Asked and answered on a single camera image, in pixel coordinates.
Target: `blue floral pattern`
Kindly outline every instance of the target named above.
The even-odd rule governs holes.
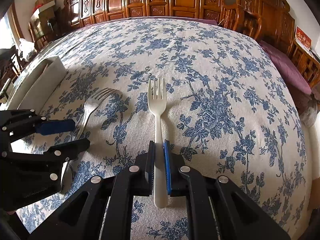
[[[18,211],[33,231],[93,175],[110,177],[132,165],[154,139],[148,80],[166,80],[163,138],[203,175],[230,177],[292,236],[310,191],[305,141],[292,98],[273,63],[251,38],[217,26],[136,18],[89,26],[51,44],[68,74],[44,105],[48,119],[73,119],[75,131],[25,138],[40,154],[71,141],[85,100],[104,87],[118,89],[90,117],[82,137],[87,152],[70,163],[63,194]],[[135,197],[132,239],[187,239],[183,198],[158,210]]]

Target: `fork tine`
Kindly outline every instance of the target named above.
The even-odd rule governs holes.
[[[151,94],[151,78],[149,78],[148,82],[148,100],[152,99],[152,94]]]
[[[162,99],[163,101],[167,102],[167,87],[164,78],[162,79]]]
[[[109,93],[110,91],[112,91],[112,88],[105,88],[100,90],[98,93],[96,93],[93,97],[93,99],[98,99],[98,97],[100,97],[101,95],[104,95],[105,93]]]
[[[98,100],[105,100],[108,96],[112,95],[116,90],[112,89],[111,91],[108,91],[107,93],[103,93],[101,96],[99,96]]]
[[[161,94],[160,94],[160,78],[158,78],[158,99],[161,99]]]
[[[156,99],[156,78],[153,79],[153,99]]]

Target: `metal fork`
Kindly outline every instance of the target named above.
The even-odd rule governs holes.
[[[101,105],[101,103],[111,94],[116,92],[115,89],[112,88],[104,88],[99,90],[98,92],[94,93],[92,96],[90,96],[86,102],[84,103],[84,116],[82,120],[82,125],[80,127],[79,132],[77,133],[74,140],[79,140],[80,136],[82,135],[83,131],[85,130],[90,115]],[[66,162],[63,163],[62,166],[62,173],[61,173],[61,187],[64,175],[66,173],[67,167],[69,166],[69,160],[66,158]]]
[[[167,105],[167,92],[162,79],[162,98],[160,95],[160,78],[158,78],[158,95],[156,94],[156,81],[153,79],[153,95],[151,94],[151,79],[148,84],[148,107],[150,112],[155,116],[155,171],[154,171],[154,203],[157,208],[165,208],[168,205],[168,193],[166,184],[166,174],[164,166],[164,153],[161,132],[161,115]]]

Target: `silver rivet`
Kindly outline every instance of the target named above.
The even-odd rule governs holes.
[[[58,175],[55,174],[55,173],[51,173],[51,174],[50,174],[50,179],[52,179],[52,180],[57,180],[57,179],[58,179]]]
[[[189,166],[182,166],[182,167],[180,167],[180,171],[189,172],[190,171],[190,167]]]
[[[130,168],[129,168],[129,171],[131,172],[137,172],[139,170],[139,167],[136,166],[136,165],[132,165]]]
[[[218,178],[218,180],[221,182],[221,183],[227,183],[229,181],[228,177],[226,176],[220,176]]]
[[[94,176],[94,177],[91,178],[91,182],[92,182],[93,184],[97,184],[97,183],[99,183],[100,181],[101,181],[101,177],[99,177],[99,176]]]

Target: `transparent plastic bag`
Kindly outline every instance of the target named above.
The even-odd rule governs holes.
[[[318,112],[318,101],[311,100],[308,102],[307,109],[300,115],[300,120],[306,127],[311,127],[316,122]]]
[[[25,39],[19,39],[19,49],[22,51],[22,56],[26,61],[29,61],[34,54],[37,54],[35,45],[33,42],[26,41]]]

